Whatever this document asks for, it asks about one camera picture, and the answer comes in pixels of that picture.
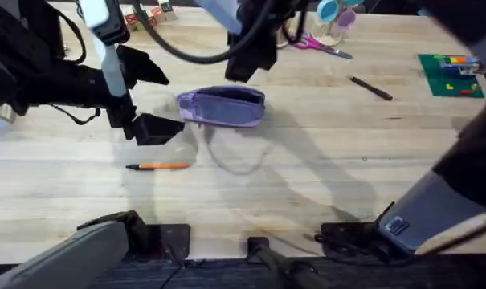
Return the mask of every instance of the marker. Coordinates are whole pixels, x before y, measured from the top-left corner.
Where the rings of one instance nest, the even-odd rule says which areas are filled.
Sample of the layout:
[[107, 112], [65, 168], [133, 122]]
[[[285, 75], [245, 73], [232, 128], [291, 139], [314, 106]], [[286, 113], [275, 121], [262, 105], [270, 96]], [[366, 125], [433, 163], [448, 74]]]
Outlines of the marker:
[[376, 94], [377, 96], [382, 97], [384, 100], [389, 100], [389, 101], [393, 100], [393, 96], [391, 96], [389, 93], [384, 92], [378, 88], [374, 88], [355, 76], [346, 76], [346, 77], [348, 77], [348, 79], [351, 80], [353, 83], [362, 86], [363, 88], [369, 90], [370, 92]]
[[125, 168], [133, 170], [185, 169], [188, 167], [189, 164], [139, 164], [125, 166]]

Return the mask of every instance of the purple pencil case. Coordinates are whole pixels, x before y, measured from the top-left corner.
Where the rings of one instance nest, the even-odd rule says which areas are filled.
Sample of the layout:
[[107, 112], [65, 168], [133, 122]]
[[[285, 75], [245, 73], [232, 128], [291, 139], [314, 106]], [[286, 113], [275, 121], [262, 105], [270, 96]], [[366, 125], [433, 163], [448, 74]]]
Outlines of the purple pencil case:
[[264, 117], [265, 95], [253, 88], [215, 86], [177, 96], [184, 120], [236, 128], [253, 128]]

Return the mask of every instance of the green mat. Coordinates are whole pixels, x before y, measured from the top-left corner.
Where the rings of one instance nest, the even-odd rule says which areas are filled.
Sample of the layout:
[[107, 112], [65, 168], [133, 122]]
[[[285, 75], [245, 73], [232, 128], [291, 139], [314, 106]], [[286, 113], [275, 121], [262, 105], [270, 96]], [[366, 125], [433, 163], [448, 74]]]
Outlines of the green mat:
[[[418, 57], [421, 65], [423, 65], [432, 95], [484, 98], [484, 93], [475, 76], [452, 75], [441, 68], [439, 60], [447, 57], [446, 55], [418, 55]], [[476, 84], [477, 89], [472, 94], [462, 95], [459, 93], [461, 90], [471, 90], [473, 84]]]

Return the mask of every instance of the gray robot arm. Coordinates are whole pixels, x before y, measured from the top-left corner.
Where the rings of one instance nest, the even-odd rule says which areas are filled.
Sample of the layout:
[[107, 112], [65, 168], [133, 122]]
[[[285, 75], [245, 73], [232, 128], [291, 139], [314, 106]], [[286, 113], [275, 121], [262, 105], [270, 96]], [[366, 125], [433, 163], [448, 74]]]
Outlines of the gray robot arm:
[[0, 275], [0, 289], [81, 289], [129, 250], [125, 225], [103, 222]]

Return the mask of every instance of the scissors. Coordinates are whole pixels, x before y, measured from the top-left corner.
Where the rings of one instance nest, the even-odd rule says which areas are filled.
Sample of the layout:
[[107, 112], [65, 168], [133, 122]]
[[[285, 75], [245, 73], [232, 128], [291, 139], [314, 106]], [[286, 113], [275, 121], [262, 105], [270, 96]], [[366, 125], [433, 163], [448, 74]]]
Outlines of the scissors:
[[331, 48], [329, 46], [326, 46], [324, 44], [319, 43], [317, 40], [315, 40], [311, 36], [304, 35], [301, 37], [301, 40], [294, 45], [294, 47], [298, 49], [315, 49], [318, 51], [323, 51], [326, 53], [329, 53], [331, 55], [339, 56], [344, 59], [352, 59], [353, 56], [349, 55], [348, 53], [345, 53], [343, 51], [340, 51], [338, 49]]

